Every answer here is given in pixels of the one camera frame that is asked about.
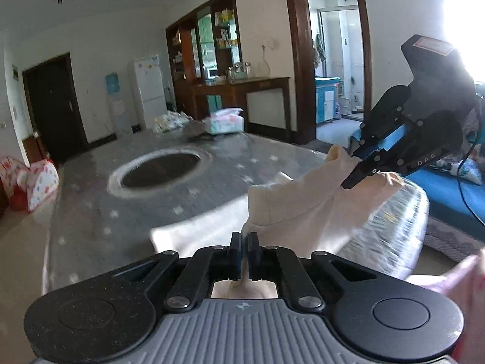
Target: gray ribbed plate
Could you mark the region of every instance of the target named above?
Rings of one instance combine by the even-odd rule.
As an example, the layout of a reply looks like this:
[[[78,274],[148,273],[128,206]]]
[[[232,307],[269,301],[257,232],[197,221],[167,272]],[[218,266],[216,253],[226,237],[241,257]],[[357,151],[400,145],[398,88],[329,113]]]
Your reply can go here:
[[[320,317],[293,312],[282,299],[205,299],[164,317],[145,343],[111,364],[128,363],[374,364],[343,347]]]

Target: bright window light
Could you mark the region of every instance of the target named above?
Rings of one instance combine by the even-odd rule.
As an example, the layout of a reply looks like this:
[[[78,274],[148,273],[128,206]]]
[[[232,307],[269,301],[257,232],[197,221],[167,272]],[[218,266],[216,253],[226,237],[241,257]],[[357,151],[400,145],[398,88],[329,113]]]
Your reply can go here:
[[[445,0],[445,33],[475,81],[485,82],[485,0]]]

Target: blue cushion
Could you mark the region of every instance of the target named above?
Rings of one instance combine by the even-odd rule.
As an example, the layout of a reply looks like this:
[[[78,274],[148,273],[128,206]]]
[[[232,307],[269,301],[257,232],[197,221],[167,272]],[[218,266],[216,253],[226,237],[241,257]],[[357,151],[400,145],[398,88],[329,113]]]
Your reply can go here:
[[[449,225],[485,241],[485,227],[465,207],[460,197],[456,177],[442,172],[422,169],[406,178],[421,186],[430,202],[430,215]],[[485,184],[461,180],[463,194],[467,204],[485,220]]]

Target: tissue box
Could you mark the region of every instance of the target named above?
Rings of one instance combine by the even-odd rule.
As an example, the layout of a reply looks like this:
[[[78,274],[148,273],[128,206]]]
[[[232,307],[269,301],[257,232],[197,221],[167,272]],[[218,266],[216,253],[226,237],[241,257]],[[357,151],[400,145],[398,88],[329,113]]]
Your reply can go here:
[[[206,131],[213,135],[244,131],[244,118],[239,116],[242,111],[241,108],[226,108],[211,113],[203,121]]]

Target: black cable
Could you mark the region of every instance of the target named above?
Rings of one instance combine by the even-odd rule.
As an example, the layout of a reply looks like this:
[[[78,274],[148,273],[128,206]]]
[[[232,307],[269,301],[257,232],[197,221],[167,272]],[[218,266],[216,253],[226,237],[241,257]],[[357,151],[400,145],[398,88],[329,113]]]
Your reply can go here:
[[[458,188],[460,189],[461,199],[463,200],[463,203],[465,204],[466,208],[470,211],[470,213],[473,216],[475,216],[475,219],[477,219],[483,226],[485,226],[485,222],[473,211],[473,209],[470,207],[470,205],[468,205],[467,201],[465,200],[465,196],[463,195],[463,189],[461,187],[461,180],[460,180],[460,170],[461,170],[461,167],[463,167],[463,164],[465,164],[465,161],[467,161],[467,159],[469,158],[471,151],[473,149],[475,149],[475,147],[477,146],[478,139],[481,136],[482,136],[482,126],[480,125],[480,128],[478,130],[478,133],[477,133],[477,137],[475,139],[475,142],[473,142],[473,144],[470,147],[470,150],[465,155],[465,157],[463,158],[462,162],[460,163],[460,165],[458,167],[458,170],[457,170],[457,181],[458,181]]]

